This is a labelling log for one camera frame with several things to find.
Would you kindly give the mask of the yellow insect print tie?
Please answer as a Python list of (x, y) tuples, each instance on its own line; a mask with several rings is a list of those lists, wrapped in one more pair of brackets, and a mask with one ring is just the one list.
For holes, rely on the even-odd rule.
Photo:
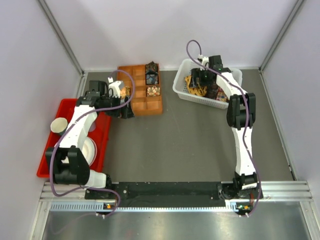
[(189, 94), (196, 95), (199, 97), (204, 97), (207, 94), (208, 87), (207, 86), (197, 86), (197, 87), (190, 87), (192, 76), (188, 75), (184, 78), (186, 82), (186, 88)]

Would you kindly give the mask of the orange tan tie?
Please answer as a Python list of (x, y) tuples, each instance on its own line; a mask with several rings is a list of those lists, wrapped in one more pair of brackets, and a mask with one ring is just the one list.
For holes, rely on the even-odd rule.
[(131, 96), (131, 88), (129, 86), (125, 86), (120, 91), (120, 98), (125, 99), (126, 97)]

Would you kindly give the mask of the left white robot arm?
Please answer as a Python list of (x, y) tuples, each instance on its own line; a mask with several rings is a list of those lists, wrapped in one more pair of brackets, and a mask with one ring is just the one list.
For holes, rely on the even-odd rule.
[(90, 128), (99, 113), (114, 118), (132, 118), (132, 97), (126, 94), (125, 83), (108, 78), (107, 81), (91, 80), (89, 90), (76, 100), (73, 115), (62, 136), (45, 152), (50, 183), (96, 188), (102, 198), (109, 198), (114, 191), (106, 174), (90, 168), (82, 149)]

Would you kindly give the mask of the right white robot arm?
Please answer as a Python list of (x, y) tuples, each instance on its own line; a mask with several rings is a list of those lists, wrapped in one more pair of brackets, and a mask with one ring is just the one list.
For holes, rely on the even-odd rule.
[(216, 84), (222, 88), (229, 99), (226, 120), (231, 127), (236, 150), (235, 177), (233, 192), (239, 198), (256, 193), (258, 200), (262, 196), (260, 176), (253, 160), (252, 131), (256, 120), (256, 95), (244, 90), (234, 79), (229, 68), (223, 68), (221, 58), (215, 63), (214, 57), (190, 58), (199, 65), (200, 72), (212, 73)]

